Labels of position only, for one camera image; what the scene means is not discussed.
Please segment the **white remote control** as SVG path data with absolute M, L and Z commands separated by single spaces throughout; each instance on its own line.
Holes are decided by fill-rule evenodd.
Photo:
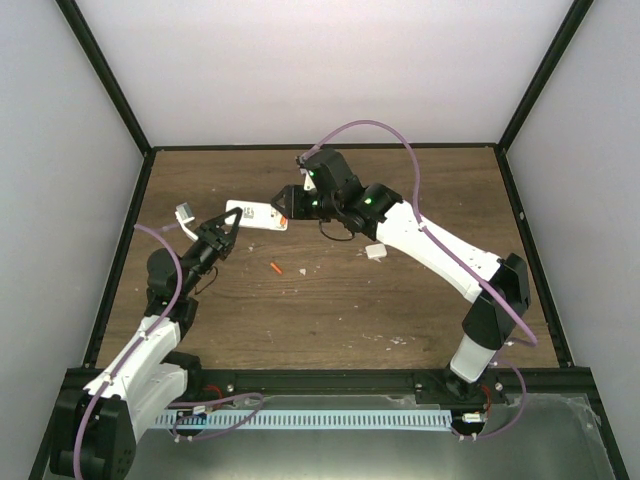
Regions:
M 227 200 L 226 210 L 241 207 L 243 210 L 240 227 L 284 232 L 288 229 L 280 224 L 283 218 L 269 203 Z

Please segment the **white battery cover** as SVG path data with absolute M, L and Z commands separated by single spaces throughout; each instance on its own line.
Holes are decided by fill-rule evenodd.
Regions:
M 387 257 L 387 248 L 382 243 L 375 243 L 365 247 L 365 254 L 369 260 L 380 261 Z

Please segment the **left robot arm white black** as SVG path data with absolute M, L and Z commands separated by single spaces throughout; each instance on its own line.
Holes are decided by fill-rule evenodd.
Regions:
M 123 479 L 136 447 L 169 404 L 196 402 L 203 377 L 195 357 L 176 348 L 195 320 L 194 291 L 200 280 L 232 252 L 243 211 L 232 208 L 195 230 L 189 207 L 175 216 L 190 238 L 178 255 L 168 242 L 148 258 L 147 304 L 137 330 L 111 363 L 91 381 L 63 390 L 53 410 L 49 469 L 73 479 Z

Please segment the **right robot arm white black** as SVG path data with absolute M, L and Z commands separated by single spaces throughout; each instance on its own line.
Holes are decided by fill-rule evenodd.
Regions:
M 531 304 L 526 262 L 516 254 L 501 258 L 468 244 L 384 184 L 363 185 L 334 149 L 300 156 L 296 162 L 303 183 L 284 186 L 271 200 L 284 218 L 319 224 L 335 220 L 351 235 L 362 234 L 416 260 L 470 303 L 462 340 L 442 383 L 451 400 L 471 400 L 514 328 L 526 326 L 523 316 Z

